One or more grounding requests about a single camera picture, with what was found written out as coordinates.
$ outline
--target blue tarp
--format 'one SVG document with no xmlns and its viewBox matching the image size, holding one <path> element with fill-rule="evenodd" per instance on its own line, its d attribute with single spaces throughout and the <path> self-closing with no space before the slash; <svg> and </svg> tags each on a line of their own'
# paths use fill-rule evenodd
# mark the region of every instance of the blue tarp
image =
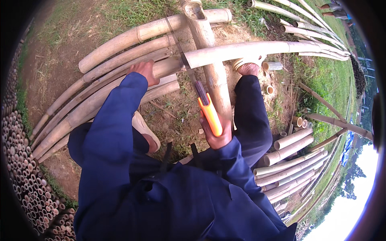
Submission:
<svg viewBox="0 0 386 241">
<path fill-rule="evenodd" d="M 351 115 L 350 123 L 353 124 L 352 115 Z M 354 139 L 354 132 L 349 131 L 347 133 L 346 142 L 344 143 L 343 155 L 342 155 L 342 160 L 341 160 L 342 166 L 345 166 L 347 161 L 349 160 L 349 152 L 350 152 L 350 149 L 352 146 L 352 140 L 353 139 Z"/>
</svg>

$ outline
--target dark pants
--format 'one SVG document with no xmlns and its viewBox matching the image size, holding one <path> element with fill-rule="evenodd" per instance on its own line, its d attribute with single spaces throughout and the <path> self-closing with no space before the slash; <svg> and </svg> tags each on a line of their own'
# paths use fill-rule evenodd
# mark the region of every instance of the dark pants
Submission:
<svg viewBox="0 0 386 241">
<path fill-rule="evenodd" d="M 252 167 L 272 145 L 272 134 L 269 128 L 267 112 L 261 95 L 260 83 L 256 76 L 243 76 L 235 87 L 235 125 L 237 130 L 234 135 L 241 143 L 242 156 L 249 167 Z M 75 128 L 68 140 L 68 150 L 71 158 L 82 166 L 82 145 L 92 123 L 85 123 Z M 160 162 L 145 155 L 149 151 L 146 139 L 136 130 L 133 130 L 134 160 L 133 172 L 142 175 L 154 173 L 159 170 Z M 215 171 L 217 168 L 216 152 L 209 148 L 198 154 L 205 170 Z M 193 158 L 188 165 L 195 165 Z"/>
</svg>

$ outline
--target hand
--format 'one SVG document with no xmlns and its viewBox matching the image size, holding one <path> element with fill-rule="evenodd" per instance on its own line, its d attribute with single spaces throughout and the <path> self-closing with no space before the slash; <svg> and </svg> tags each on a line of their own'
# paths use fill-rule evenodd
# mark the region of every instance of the hand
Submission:
<svg viewBox="0 0 386 241">
<path fill-rule="evenodd" d="M 159 79 L 156 79 L 153 74 L 153 64 L 154 60 L 149 60 L 148 62 L 140 62 L 138 64 L 133 64 L 127 70 L 127 74 L 131 72 L 137 72 L 138 74 L 143 75 L 146 80 L 148 87 L 159 84 Z"/>
<path fill-rule="evenodd" d="M 218 115 L 218 118 L 220 119 L 220 123 L 222 126 L 222 134 L 219 137 L 216 137 L 215 135 L 213 135 L 206 117 L 201 114 L 201 118 L 200 118 L 200 123 L 201 123 L 202 129 L 205 132 L 207 142 L 209 146 L 214 150 L 218 150 L 226 146 L 232 140 L 232 130 L 230 128 L 230 125 L 231 125 L 230 120 L 226 120 L 222 118 L 219 114 L 217 115 Z"/>
<path fill-rule="evenodd" d="M 246 63 L 237 69 L 237 72 L 241 75 L 254 75 L 257 77 L 260 67 L 255 63 Z"/>
</svg>

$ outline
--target blue jacket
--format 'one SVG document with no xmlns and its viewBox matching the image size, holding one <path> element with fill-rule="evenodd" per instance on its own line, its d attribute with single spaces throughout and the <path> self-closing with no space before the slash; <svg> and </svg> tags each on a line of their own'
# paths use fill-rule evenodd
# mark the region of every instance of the blue jacket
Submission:
<svg viewBox="0 0 386 241">
<path fill-rule="evenodd" d="M 180 163 L 140 175 L 146 167 L 133 163 L 131 119 L 147 85 L 141 74 L 127 75 L 86 135 L 77 240 L 294 240 L 296 225 L 287 228 L 256 186 L 236 137 L 216 150 L 221 177 Z"/>
</svg>

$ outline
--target sky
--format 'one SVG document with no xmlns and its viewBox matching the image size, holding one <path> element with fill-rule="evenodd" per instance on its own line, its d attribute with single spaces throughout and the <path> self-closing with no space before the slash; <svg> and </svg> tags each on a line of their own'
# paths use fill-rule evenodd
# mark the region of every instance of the sky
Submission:
<svg viewBox="0 0 386 241">
<path fill-rule="evenodd" d="M 312 230 L 304 238 L 304 241 L 325 241 L 331 237 L 334 237 L 334 240 L 344 240 L 349 235 L 360 217 L 371 192 L 377 161 L 378 154 L 373 150 L 373 146 L 363 146 L 362 154 L 358 156 L 356 164 L 367 177 L 356 177 L 352 181 L 354 184 L 354 194 L 357 196 L 357 199 L 352 200 L 338 196 L 331 211 L 325 216 L 324 222 Z"/>
</svg>

